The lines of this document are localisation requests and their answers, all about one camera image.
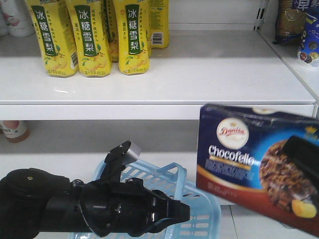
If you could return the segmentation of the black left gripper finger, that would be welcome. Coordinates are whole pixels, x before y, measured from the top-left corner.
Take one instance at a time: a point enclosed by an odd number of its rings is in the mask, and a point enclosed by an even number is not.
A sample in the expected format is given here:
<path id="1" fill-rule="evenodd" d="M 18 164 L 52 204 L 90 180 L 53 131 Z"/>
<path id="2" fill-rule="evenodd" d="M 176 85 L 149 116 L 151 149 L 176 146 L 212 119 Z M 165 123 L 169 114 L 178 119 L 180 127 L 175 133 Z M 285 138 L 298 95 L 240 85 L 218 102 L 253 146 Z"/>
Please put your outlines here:
<path id="1" fill-rule="evenodd" d="M 146 227 L 144 233 L 159 233 L 165 228 L 174 224 L 173 219 L 162 219 L 156 222 L 151 223 L 149 226 Z"/>
<path id="2" fill-rule="evenodd" d="M 182 223 L 190 220 L 190 206 L 168 197 L 160 190 L 152 190 L 152 222 Z"/>

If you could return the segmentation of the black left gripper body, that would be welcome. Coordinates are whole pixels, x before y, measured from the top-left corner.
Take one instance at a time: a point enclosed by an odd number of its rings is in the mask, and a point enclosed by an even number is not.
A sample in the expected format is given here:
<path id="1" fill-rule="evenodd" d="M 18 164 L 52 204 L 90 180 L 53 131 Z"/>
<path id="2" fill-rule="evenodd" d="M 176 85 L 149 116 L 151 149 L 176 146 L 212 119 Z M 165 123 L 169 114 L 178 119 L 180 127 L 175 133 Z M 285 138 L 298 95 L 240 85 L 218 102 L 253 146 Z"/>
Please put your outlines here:
<path id="1" fill-rule="evenodd" d="M 139 237 L 153 223 L 152 197 L 152 191 L 138 178 L 125 183 L 96 180 L 84 186 L 79 206 L 85 223 L 95 235 L 127 233 Z"/>

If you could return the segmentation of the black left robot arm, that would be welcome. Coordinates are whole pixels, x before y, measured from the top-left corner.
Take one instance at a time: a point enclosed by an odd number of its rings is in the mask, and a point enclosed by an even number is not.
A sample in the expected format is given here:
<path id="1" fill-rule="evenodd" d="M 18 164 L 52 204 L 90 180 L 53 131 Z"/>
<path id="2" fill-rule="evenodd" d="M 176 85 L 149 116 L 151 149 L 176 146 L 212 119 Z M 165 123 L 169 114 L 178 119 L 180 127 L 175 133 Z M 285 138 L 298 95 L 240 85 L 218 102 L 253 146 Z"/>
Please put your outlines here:
<path id="1" fill-rule="evenodd" d="M 93 233 L 106 237 L 158 233 L 190 219 L 190 207 L 142 179 L 120 181 L 103 172 L 89 183 L 36 168 L 17 169 L 0 181 L 0 236 L 33 239 L 40 232 Z"/>

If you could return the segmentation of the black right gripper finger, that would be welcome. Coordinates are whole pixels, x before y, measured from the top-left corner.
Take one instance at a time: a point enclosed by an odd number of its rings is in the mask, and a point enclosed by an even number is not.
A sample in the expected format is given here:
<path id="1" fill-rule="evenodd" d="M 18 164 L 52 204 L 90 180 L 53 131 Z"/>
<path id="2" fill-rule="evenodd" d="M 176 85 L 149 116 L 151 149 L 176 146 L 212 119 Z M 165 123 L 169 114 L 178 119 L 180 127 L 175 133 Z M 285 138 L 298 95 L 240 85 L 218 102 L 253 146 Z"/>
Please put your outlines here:
<path id="1" fill-rule="evenodd" d="M 283 152 L 304 172 L 312 177 L 319 176 L 318 145 L 293 135 L 284 144 Z"/>

